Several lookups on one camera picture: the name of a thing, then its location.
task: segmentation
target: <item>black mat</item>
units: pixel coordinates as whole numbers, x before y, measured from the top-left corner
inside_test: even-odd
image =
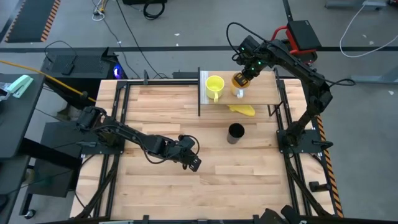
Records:
[[[25,0],[6,36],[6,42],[45,42],[59,5],[60,0]]]

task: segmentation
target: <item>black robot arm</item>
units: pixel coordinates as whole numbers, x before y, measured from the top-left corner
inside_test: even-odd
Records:
[[[152,162],[147,157],[153,164],[167,160],[181,162],[184,169],[189,167],[196,172],[201,163],[197,153],[192,151],[195,142],[191,137],[180,135],[178,141],[174,141],[161,135],[144,134],[106,115],[102,108],[84,108],[76,125],[81,132],[94,132],[99,141],[108,147],[117,147],[124,139],[138,144],[146,157],[148,154],[161,159],[159,162]]]
[[[239,46],[238,54],[233,60],[238,65],[244,65],[242,76],[235,76],[235,80],[241,85],[246,83],[245,79],[252,80],[257,77],[264,68],[280,65],[308,86],[307,110],[298,121],[289,125],[284,138],[287,145],[297,146],[305,126],[312,118],[322,113],[333,98],[325,77],[291,55],[285,44],[277,39],[259,44],[249,35]]]

